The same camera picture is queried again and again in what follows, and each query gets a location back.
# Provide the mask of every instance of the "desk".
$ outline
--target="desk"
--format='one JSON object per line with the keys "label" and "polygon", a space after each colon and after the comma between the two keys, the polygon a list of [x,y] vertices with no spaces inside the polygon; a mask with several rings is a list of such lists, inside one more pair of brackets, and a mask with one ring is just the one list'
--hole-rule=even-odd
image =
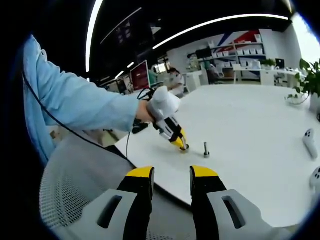
{"label": "desk", "polygon": [[[176,118],[190,151],[181,154],[152,126],[129,139],[128,158],[136,167],[154,166],[154,182],[191,204],[190,166],[216,171],[227,189],[235,189],[260,208],[273,227],[299,224],[310,209],[309,179],[319,166],[302,142],[320,124],[308,111],[284,97],[294,90],[259,85],[201,86],[181,100]],[[204,142],[210,158],[203,158]],[[116,147],[125,154],[127,137]]]}
{"label": "desk", "polygon": [[[275,69],[275,70],[265,70],[265,69],[252,69],[248,67],[233,67],[234,71],[234,84],[237,82],[237,71],[249,71],[249,72],[260,72],[261,85],[264,86],[274,86],[275,85],[275,74],[285,74],[290,76],[295,76],[298,71],[287,71],[283,69]],[[288,82],[290,88],[294,87],[292,81]]]}

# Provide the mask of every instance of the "light blue sleeve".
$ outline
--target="light blue sleeve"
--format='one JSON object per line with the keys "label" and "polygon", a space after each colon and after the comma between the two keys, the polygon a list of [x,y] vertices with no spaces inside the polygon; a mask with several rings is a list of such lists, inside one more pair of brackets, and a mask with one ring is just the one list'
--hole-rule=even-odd
{"label": "light blue sleeve", "polygon": [[[60,68],[40,54],[36,71],[39,98],[47,110],[72,129],[118,129],[129,132],[138,110],[135,96],[123,96]],[[45,123],[57,125],[45,112]]]}

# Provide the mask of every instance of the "potted plant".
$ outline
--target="potted plant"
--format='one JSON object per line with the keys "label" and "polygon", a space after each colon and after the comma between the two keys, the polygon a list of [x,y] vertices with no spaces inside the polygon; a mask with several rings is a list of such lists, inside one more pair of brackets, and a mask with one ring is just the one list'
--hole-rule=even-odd
{"label": "potted plant", "polygon": [[297,94],[290,94],[288,99],[298,99],[299,95],[307,94],[307,97],[302,102],[304,103],[310,97],[310,110],[313,113],[320,113],[320,64],[319,62],[308,63],[307,61],[300,60],[300,69],[306,72],[306,77],[303,79],[300,73],[295,75],[299,86],[294,87]]}
{"label": "potted plant", "polygon": [[276,61],[273,59],[261,59],[260,62],[261,62],[262,69],[265,69],[265,70],[275,69]]}

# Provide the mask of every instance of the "white controller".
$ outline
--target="white controller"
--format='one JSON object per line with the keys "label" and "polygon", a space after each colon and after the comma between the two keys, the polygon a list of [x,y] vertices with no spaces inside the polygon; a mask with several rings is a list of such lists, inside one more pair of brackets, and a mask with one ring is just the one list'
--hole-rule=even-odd
{"label": "white controller", "polygon": [[315,131],[313,129],[309,129],[304,134],[302,141],[306,146],[306,148],[308,149],[311,157],[315,160],[318,157],[318,151],[316,148],[314,137],[315,137]]}
{"label": "white controller", "polygon": [[320,167],[316,168],[310,178],[310,187],[315,189],[313,203],[317,203],[320,197]]}

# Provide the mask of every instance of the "white vase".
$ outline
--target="white vase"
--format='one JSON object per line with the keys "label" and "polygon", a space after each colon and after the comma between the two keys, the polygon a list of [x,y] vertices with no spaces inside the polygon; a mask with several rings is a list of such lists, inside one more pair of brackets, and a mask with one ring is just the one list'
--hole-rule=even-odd
{"label": "white vase", "polygon": [[310,111],[320,114],[320,97],[316,93],[310,96]]}

